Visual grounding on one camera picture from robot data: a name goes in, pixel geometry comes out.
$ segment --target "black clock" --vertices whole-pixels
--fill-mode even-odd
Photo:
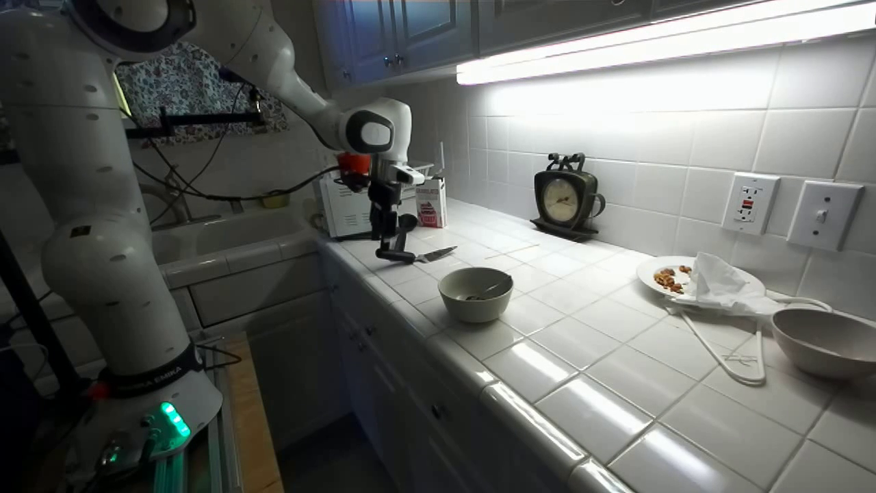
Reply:
[[[597,235],[589,219],[605,210],[597,176],[582,169],[582,154],[546,154],[546,169],[537,173],[538,229],[586,242]]]

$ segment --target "food on plate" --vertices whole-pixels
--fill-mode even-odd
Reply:
[[[671,291],[671,292],[683,292],[683,287],[680,287],[678,279],[676,279],[676,269],[660,269],[660,272],[654,275],[654,283],[657,283],[660,287]]]

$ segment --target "wall outlet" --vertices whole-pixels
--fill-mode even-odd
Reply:
[[[728,195],[728,205],[722,210],[722,227],[761,235],[774,187],[776,187],[776,176],[735,173]]]
[[[858,184],[805,180],[787,243],[841,250],[858,192]]]

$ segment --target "ceramic bowl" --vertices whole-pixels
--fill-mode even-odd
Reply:
[[[774,343],[805,373],[861,377],[876,373],[876,325],[842,312],[779,310],[771,316]]]
[[[515,279],[497,269],[459,269],[437,283],[445,312],[459,324],[485,325],[512,302]]]

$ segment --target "kitchen sink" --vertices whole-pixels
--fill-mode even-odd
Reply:
[[[169,284],[225,277],[312,250],[312,229],[293,210],[249,210],[152,234],[152,255]]]
[[[240,250],[260,242],[295,235],[299,221],[289,214],[240,214],[204,221],[195,234],[195,255],[212,255],[221,250]]]

